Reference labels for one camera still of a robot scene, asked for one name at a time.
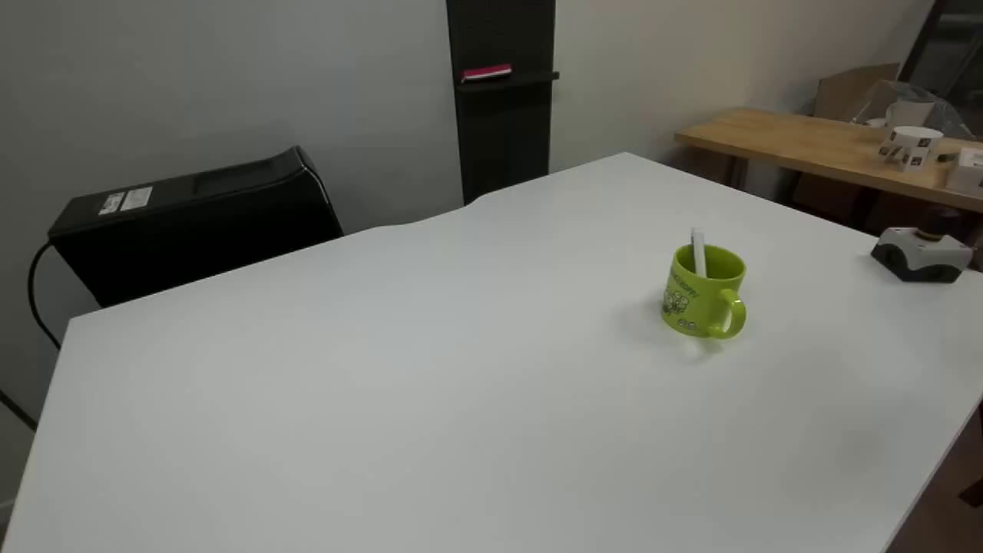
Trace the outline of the white marker with blue cap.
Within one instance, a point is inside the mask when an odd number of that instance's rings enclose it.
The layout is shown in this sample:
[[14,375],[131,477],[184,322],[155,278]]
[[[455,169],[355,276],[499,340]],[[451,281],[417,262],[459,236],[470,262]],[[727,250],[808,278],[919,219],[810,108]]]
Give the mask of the white marker with blue cap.
[[696,273],[708,276],[708,242],[702,228],[693,230],[693,256],[696,256]]

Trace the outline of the white cup on side table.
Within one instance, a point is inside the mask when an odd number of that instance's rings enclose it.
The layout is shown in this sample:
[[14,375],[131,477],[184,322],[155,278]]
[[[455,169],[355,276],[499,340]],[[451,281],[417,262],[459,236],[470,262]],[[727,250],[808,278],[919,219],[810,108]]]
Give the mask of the white cup on side table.
[[932,162],[943,136],[927,125],[894,125],[879,146],[885,162],[896,162],[903,169],[922,169]]

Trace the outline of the black shelf column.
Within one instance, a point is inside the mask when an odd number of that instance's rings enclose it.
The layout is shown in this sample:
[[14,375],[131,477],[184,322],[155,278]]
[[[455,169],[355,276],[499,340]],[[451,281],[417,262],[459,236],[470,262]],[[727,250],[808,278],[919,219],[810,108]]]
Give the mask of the black shelf column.
[[[556,0],[445,0],[465,199],[549,169]],[[514,75],[461,83],[465,67]]]

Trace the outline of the pink book on shelf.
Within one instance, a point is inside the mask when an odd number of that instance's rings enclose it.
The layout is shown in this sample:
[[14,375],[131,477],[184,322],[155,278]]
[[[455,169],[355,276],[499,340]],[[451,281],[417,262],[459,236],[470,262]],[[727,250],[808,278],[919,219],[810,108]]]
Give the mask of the pink book on shelf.
[[514,75],[514,64],[479,64],[479,67],[465,67],[461,83],[485,83],[485,80],[505,80]]

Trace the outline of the green ceramic mug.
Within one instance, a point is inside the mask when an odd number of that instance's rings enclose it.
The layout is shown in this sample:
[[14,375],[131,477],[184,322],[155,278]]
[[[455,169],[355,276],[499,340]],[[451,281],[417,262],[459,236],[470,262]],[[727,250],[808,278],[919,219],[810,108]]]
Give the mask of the green ceramic mug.
[[670,329],[693,339],[735,339],[748,324],[748,303],[741,297],[748,265],[723,245],[708,245],[705,258],[708,273],[698,273],[693,245],[672,256],[660,316]]

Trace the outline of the black computer tower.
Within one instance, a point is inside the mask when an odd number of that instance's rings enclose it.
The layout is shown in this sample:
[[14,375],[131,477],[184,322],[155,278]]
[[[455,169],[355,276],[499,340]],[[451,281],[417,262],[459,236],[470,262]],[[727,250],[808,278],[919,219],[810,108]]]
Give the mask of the black computer tower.
[[325,180],[300,146],[73,196],[50,228],[101,308],[338,236]]

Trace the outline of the wooden side table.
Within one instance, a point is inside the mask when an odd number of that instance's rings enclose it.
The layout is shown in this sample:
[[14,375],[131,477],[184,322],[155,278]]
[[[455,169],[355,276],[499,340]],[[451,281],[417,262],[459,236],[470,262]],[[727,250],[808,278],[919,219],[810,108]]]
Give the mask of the wooden side table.
[[791,172],[817,174],[865,191],[896,194],[983,213],[983,199],[947,187],[947,166],[894,169],[879,158],[882,132],[872,125],[735,108],[675,132],[683,146],[709,149],[735,158],[774,162]]

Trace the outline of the cardboard box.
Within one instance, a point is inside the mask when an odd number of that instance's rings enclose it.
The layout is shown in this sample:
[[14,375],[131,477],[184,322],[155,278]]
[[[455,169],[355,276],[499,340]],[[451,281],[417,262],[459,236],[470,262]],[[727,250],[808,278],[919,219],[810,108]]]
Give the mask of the cardboard box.
[[871,90],[894,75],[896,64],[868,64],[831,74],[817,83],[813,115],[848,119]]

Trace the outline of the black and white button box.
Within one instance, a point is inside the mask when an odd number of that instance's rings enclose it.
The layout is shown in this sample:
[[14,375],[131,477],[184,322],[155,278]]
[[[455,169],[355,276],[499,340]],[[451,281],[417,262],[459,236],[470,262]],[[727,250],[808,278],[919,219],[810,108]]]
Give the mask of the black and white button box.
[[872,245],[872,258],[903,281],[955,281],[973,250],[950,233],[889,228]]

